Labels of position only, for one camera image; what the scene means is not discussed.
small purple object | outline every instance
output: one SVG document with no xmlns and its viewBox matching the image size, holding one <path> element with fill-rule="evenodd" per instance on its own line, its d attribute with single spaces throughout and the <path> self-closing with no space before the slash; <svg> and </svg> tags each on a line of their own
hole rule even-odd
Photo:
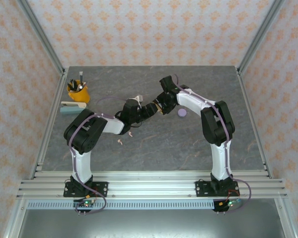
<svg viewBox="0 0 298 238">
<path fill-rule="evenodd" d="M 187 111 L 185 109 L 181 108 L 178 110 L 178 115 L 179 115 L 179 117 L 183 118 L 187 115 Z"/>
</svg>

pen holder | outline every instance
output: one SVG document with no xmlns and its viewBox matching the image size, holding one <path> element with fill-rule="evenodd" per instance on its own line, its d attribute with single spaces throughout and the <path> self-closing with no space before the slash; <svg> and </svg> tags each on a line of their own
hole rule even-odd
<svg viewBox="0 0 298 238">
<path fill-rule="evenodd" d="M 72 98 L 75 102 L 88 103 L 90 100 L 90 96 L 87 91 L 87 86 L 85 85 L 82 90 L 79 92 L 70 92 L 70 88 L 67 86 L 68 93 L 70 98 Z"/>
</svg>

patterned wallpaper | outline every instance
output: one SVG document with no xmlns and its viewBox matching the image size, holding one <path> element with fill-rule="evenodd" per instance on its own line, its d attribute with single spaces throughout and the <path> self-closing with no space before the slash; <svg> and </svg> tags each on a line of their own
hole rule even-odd
<svg viewBox="0 0 298 238">
<path fill-rule="evenodd" d="M 64 67 L 239 65 L 273 0 L 29 0 Z"/>
<path fill-rule="evenodd" d="M 36 159 L 58 73 L 16 0 L 0 0 L 0 238 Z"/>
<path fill-rule="evenodd" d="M 273 174 L 286 179 L 298 223 L 298 0 L 286 0 L 243 75 Z"/>
</svg>

orange pattern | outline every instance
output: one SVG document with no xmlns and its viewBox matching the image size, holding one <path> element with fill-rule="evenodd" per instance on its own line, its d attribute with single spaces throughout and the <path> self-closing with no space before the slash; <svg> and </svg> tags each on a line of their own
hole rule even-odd
<svg viewBox="0 0 298 238">
<path fill-rule="evenodd" d="M 286 0 L 243 75 L 274 176 L 286 179 L 298 223 L 298 0 Z"/>
<path fill-rule="evenodd" d="M 14 0 L 0 1 L 0 237 L 37 156 L 58 73 Z"/>
<path fill-rule="evenodd" d="M 238 66 L 273 0 L 29 2 L 64 67 Z"/>
</svg>

